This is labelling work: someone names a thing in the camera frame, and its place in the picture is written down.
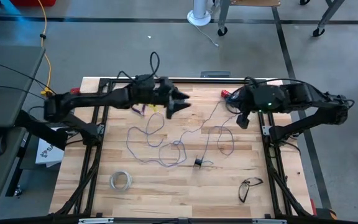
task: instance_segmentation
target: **yellow cable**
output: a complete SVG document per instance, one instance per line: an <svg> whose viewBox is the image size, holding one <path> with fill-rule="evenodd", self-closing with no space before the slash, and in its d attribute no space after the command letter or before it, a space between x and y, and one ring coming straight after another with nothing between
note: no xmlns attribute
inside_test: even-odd
<svg viewBox="0 0 358 224"><path fill-rule="evenodd" d="M44 14L45 25L44 25L44 31L42 32L42 34L45 35L46 32L47 32L47 26L48 26L47 25L48 24L47 23L47 14L45 13L45 9L44 9L44 6L41 3L41 0L38 0L38 3L40 4L41 9L42 9L42 13ZM41 47L44 47L44 38L42 38L42 37L41 37ZM49 89L49 84L50 84L50 79L52 77L52 65L50 64L50 60L48 58L48 55L45 53L44 56L45 56L45 59L48 62L49 73L48 73L47 87L45 87L44 91L41 91L41 94L46 95L47 92L51 92L50 89Z"/></svg>

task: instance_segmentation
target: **gray floor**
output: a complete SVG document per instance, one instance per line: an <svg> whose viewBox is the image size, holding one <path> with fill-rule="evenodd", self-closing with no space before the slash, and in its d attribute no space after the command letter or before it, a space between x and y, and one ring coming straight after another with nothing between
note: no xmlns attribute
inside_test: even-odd
<svg viewBox="0 0 358 224"><path fill-rule="evenodd" d="M59 0L47 9L50 17L185 18L191 0ZM305 7L298 0L284 0L278 8L281 19L320 19L327 5L314 0ZM42 16L40 9L14 9L7 5L0 14ZM270 8L231 7L229 19L272 19ZM347 0L336 20L358 19L358 0ZM233 77L288 77L277 31L269 24L227 24L224 37L217 25L202 30L216 40L216 48L194 27L181 23L75 23L49 22L46 48L53 65L52 88L57 92L78 87L83 76L115 76L147 73L149 54L157 51L159 75L198 77L201 71L225 70ZM43 22L0 22L0 44L39 45ZM358 221L358 26L327 26L326 33L311 38L316 26L284 25L283 31L298 79L323 91L343 94L356 101L349 119L341 126L312 130L328 193L340 219ZM37 78L46 81L42 62ZM39 87L33 86L34 93ZM40 105L28 98L25 107ZM311 197L318 193L306 146L300 138L303 166ZM3 217L28 217L48 212L57 175L28 173L21 180L27 192L20 198L0 199Z"/></svg>

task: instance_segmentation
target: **white base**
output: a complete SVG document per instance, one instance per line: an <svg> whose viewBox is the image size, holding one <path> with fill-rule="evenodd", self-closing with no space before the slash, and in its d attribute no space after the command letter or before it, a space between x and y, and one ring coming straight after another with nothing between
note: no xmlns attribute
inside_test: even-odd
<svg viewBox="0 0 358 224"><path fill-rule="evenodd" d="M206 24L209 24L209 22L211 21L211 15L209 14L208 11L206 11L204 18L197 19L194 17L193 10L191 10L187 14L187 20L189 21L190 24L193 24L194 26L205 26Z"/></svg>

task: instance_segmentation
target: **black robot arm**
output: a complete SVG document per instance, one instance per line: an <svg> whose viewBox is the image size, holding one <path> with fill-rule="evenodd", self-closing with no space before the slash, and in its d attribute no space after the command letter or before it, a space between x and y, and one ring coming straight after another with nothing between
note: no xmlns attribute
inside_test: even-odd
<svg viewBox="0 0 358 224"><path fill-rule="evenodd" d="M276 143L288 139L292 134L302 133L320 124L342 124L347 119L347 111L352 105L345 96L322 93L307 83L287 85L246 85L227 98L232 107L240 110L237 124L245 129L250 112L289 113L318 108L314 115L287 126L273 126L269 129L270 140Z"/></svg>
<svg viewBox="0 0 358 224"><path fill-rule="evenodd" d="M85 123L70 113L70 110L87 106L112 106L117 109L129 109L136 104L162 105L167 108L166 116L190 106L185 102L189 96L175 87L166 77L158 79L159 87L151 75L139 75L124 88L116 88L103 95L97 93L56 94L44 102L44 119L53 123L63 123L79 131L84 144L99 142L98 127L93 123Z"/></svg>

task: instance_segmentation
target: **wooden table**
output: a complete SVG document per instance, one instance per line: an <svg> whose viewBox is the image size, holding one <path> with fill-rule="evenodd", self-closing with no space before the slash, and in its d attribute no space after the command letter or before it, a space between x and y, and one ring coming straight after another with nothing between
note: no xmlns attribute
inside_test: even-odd
<svg viewBox="0 0 358 224"><path fill-rule="evenodd" d="M96 92L98 83L99 78L84 77L81 92ZM172 142L179 139L185 130L199 128L210 116L216 103L221 101L221 90L234 91L240 87L240 85L210 84L177 84L176 86L191 96L188 101L192 106L175 113L171 120L165 120L163 129L149 137L152 144L160 142L161 139L164 142ZM165 114L165 108L158 107L157 110ZM75 115L90 122L92 112L93 108L77 108ZM235 118L225 124L225 127L232 131L235 140L235 150L229 157L220 153L216 145L219 131L215 129L211 134L205 155L205 160L213 161L214 164L205 163L199 169L193 168L193 164L196 156L200 158L204 153L208 130L213 126L222 125L232 116L224 103L218 105L212 119L199 131L184 135L182 140L186 146L187 160L179 166L170 168L162 167L157 163L143 164L134 159L126 147L127 130L131 126L144 129L153 113L153 109L147 107L146 116L141 118L131 110L110 108L94 194L93 215L103 212L104 217L142 218L263 218L266 213L273 216L264 150L256 114L249 116L250 123L246 130L238 127ZM286 125L291 122L289 114L275 114L274 118L276 125ZM153 118L149 130L157 129L161 126L161 122L160 118ZM231 144L231 136L228 132L224 132L220 143L223 151L229 152ZM158 158L158 148L149 147L144 134L136 130L131 132L129 147L141 159ZM283 146L281 150L285 174L288 176L288 187L302 206L312 212L299 152L291 146ZM85 146L81 143L66 148L50 212L56 212L61 208L78 186L84 153ZM175 162L178 151L174 146L167 147L162 149L161 157L166 163ZM130 189L125 192L110 189L109 186L110 176L118 170L128 171L133 178ZM241 203L238 199L238 189L240 183L249 177L261 178L264 183L251 187L246 202ZM282 211L285 211L278 186L277 192ZM85 190L83 202L86 201L87 196Z"/></svg>

